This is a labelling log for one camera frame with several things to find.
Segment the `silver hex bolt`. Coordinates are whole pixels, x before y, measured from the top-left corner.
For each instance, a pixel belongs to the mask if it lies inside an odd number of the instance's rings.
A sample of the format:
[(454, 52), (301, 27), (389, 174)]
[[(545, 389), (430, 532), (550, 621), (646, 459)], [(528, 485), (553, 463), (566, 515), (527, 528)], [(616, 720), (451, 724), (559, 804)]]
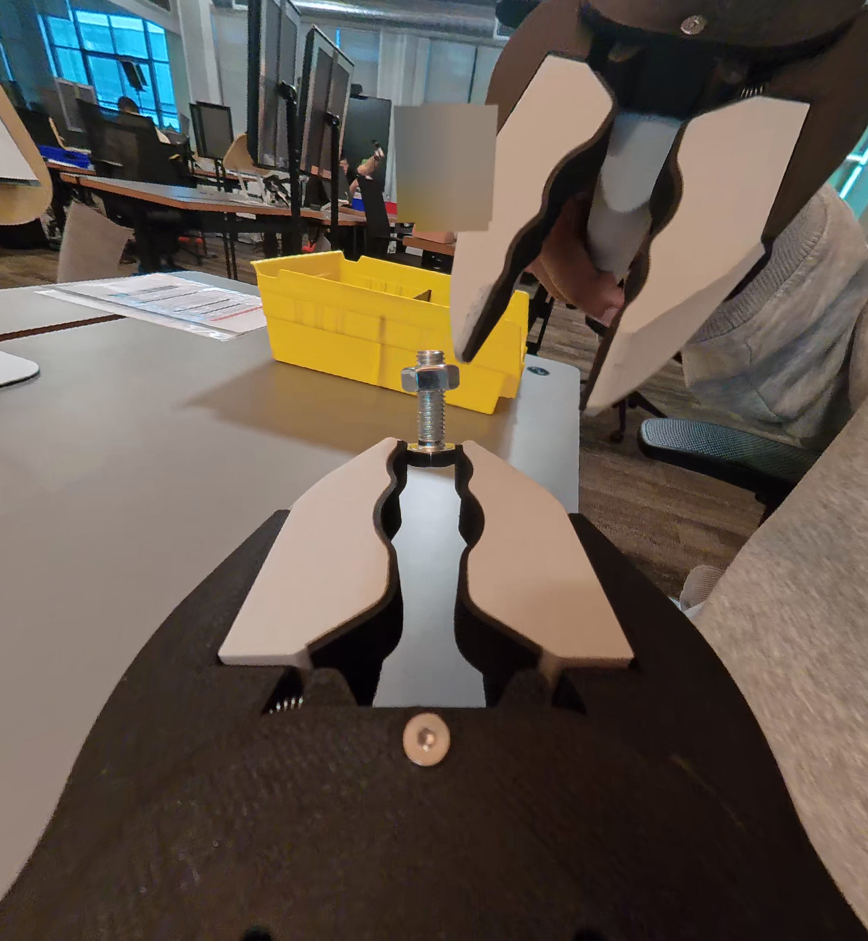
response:
[[(416, 363), (421, 365), (451, 365), (440, 350), (419, 350)], [(455, 451), (455, 445), (447, 441), (445, 419), (445, 396), (448, 393), (420, 393), (417, 397), (417, 441), (408, 449), (424, 455), (430, 466), (441, 466)]]

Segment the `person's right hand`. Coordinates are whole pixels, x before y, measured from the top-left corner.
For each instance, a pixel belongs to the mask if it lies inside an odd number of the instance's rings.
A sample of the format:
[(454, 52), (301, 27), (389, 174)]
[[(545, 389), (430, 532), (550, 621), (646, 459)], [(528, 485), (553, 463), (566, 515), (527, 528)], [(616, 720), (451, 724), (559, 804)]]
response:
[(597, 270), (587, 245), (591, 196), (569, 199), (528, 270), (557, 301), (610, 326), (622, 311), (625, 294), (615, 276)]

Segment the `yellow plastic bin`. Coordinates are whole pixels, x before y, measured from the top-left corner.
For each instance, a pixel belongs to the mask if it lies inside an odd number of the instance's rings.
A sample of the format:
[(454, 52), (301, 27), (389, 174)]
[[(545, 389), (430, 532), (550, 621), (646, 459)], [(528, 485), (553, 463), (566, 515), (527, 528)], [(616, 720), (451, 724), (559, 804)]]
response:
[[(338, 251), (252, 265), (277, 361), (397, 393), (419, 350), (440, 350), (456, 365), (449, 275), (368, 256), (351, 262)], [(491, 415), (500, 398), (517, 396), (529, 305), (525, 292), (514, 293), (476, 359), (459, 364), (448, 405)]]

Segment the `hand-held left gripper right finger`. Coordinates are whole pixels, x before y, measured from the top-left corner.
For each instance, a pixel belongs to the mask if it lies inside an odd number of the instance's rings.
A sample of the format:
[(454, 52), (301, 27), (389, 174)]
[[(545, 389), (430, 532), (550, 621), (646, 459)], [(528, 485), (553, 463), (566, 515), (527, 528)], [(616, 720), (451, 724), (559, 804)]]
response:
[(625, 668), (629, 641), (565, 507), (474, 441), (456, 465), (463, 537), (458, 601), (473, 645), (457, 645), (490, 679), (534, 668)]

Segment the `person in grey hoodie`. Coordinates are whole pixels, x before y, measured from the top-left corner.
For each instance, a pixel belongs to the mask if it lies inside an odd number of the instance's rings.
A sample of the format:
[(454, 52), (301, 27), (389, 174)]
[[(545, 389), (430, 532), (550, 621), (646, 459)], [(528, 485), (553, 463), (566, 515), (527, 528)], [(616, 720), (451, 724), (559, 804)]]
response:
[(853, 415), (696, 617), (819, 858), (868, 930), (868, 308)]

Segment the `person's right forearm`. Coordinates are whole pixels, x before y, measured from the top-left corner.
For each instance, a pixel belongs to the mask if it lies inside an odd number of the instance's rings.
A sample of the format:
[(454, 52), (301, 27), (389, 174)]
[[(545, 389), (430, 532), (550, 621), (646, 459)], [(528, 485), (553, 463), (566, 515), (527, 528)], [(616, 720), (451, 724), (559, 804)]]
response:
[(682, 349), (687, 390), (746, 429), (821, 451), (851, 417), (851, 349), (867, 304), (867, 242), (826, 184)]

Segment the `silver hex nut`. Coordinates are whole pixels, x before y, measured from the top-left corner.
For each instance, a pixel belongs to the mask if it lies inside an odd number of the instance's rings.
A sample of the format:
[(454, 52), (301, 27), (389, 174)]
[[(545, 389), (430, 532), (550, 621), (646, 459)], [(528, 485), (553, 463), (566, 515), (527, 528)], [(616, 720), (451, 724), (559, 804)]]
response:
[(448, 393), (459, 387), (460, 370), (453, 364), (413, 366), (402, 370), (401, 380), (406, 393)]

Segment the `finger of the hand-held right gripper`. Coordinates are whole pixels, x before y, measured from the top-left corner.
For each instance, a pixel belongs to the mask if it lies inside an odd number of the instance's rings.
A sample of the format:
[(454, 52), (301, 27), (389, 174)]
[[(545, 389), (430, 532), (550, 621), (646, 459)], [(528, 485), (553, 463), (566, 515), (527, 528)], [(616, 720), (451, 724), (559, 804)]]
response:
[(750, 97), (684, 126), (669, 166), (680, 196), (607, 335), (583, 411), (604, 411), (661, 370), (757, 264), (808, 110), (804, 101)]
[(451, 268), (455, 358), (474, 360), (574, 194), (594, 187), (616, 99), (581, 59), (549, 53), (498, 130), (492, 219), (458, 233)]

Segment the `grey chair back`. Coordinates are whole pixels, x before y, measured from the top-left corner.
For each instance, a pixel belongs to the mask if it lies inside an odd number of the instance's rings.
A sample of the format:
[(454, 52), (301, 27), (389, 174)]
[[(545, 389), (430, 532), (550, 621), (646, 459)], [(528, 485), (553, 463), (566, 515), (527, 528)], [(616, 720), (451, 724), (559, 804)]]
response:
[(77, 283), (118, 276), (122, 255), (134, 230), (123, 227), (79, 201), (67, 211), (56, 283)]

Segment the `large black display screen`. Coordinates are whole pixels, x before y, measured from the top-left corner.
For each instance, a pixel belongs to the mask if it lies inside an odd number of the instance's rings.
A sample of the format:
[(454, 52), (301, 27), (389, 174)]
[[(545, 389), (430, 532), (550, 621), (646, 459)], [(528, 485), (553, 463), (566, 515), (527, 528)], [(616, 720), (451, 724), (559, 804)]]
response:
[(379, 167), (370, 176), (381, 185), (386, 180), (387, 157), (391, 153), (393, 103), (390, 99), (354, 96), (347, 102), (346, 128), (343, 138), (343, 157), (349, 171), (347, 179), (353, 188), (358, 167), (375, 156), (381, 149)]

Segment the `small black monitor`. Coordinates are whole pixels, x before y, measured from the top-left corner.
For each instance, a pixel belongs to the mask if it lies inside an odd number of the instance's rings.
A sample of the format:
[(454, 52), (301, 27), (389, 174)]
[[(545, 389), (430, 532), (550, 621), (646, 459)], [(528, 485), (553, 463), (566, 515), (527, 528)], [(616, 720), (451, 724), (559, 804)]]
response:
[(235, 136), (230, 108), (206, 101), (193, 101), (189, 107), (195, 155), (223, 162)]

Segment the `large paned window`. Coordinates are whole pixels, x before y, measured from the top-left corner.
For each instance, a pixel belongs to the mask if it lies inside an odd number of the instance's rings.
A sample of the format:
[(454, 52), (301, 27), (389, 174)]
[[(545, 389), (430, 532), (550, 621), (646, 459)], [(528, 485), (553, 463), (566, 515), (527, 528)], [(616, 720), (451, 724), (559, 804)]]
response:
[(92, 88), (102, 111), (117, 112), (129, 98), (159, 129), (181, 129), (166, 30), (73, 4), (37, 21), (54, 77)]

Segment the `long brown-edged office desk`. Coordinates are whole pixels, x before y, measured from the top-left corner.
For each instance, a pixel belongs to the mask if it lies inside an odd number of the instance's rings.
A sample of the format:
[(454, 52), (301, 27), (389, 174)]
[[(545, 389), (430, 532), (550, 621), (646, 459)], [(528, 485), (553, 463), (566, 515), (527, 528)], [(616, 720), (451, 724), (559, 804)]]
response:
[[(266, 205), (258, 199), (244, 198), (237, 192), (227, 193), (167, 185), (150, 182), (135, 182), (113, 178), (102, 178), (80, 169), (46, 161), (59, 182), (80, 188), (85, 194), (97, 194), (105, 204), (116, 203), (116, 212), (134, 218), (144, 217), (149, 211), (175, 210), (202, 217), (200, 227), (206, 232), (218, 232), (228, 241), (236, 241), (240, 233), (260, 233), (263, 236), (264, 257), (284, 254), (290, 247), (290, 229), (294, 219), (291, 209), (283, 205)], [(304, 236), (330, 232), (330, 211), (302, 209), (299, 229)], [(359, 258), (373, 250), (380, 257), (385, 243), (373, 239), (368, 232), (363, 213), (355, 210), (339, 210), (338, 235), (346, 256)]]

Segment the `laminated paper sheet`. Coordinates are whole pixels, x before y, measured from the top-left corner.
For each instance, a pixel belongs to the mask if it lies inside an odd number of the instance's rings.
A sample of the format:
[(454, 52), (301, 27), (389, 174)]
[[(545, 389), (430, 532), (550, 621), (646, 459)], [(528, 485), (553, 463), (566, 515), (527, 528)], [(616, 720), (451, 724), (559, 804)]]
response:
[(59, 284), (40, 293), (218, 342), (266, 327), (259, 297), (172, 274)]

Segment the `black monitors on pole stand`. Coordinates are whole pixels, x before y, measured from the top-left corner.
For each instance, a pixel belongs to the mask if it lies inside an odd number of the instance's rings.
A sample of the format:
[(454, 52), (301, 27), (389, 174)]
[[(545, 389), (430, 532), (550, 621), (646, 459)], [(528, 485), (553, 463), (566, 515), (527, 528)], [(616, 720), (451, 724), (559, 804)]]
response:
[(303, 54), (299, 170), (305, 180), (304, 204), (313, 210), (331, 204), (334, 181), (337, 196), (346, 194), (340, 160), (354, 70), (352, 59), (330, 37), (317, 26), (309, 29)]
[(284, 174), (291, 210), (281, 252), (302, 247), (298, 53), (302, 20), (291, 1), (248, 2), (248, 152), (267, 180)]

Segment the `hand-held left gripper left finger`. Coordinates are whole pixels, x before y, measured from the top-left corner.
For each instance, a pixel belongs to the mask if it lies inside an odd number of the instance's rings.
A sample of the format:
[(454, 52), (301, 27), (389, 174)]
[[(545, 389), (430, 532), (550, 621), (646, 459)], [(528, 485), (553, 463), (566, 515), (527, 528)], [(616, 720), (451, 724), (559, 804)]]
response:
[(223, 665), (310, 668), (317, 650), (381, 609), (396, 581), (382, 508), (403, 446), (382, 439), (294, 502), (218, 650)]

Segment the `black mesh office chair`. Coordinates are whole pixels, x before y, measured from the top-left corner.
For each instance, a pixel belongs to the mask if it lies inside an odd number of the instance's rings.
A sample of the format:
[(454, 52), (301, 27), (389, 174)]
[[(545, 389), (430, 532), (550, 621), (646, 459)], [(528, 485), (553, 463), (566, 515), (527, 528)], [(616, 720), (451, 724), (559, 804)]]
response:
[(818, 453), (705, 421), (651, 418), (637, 433), (641, 452), (656, 461), (751, 492), (762, 521), (791, 494)]

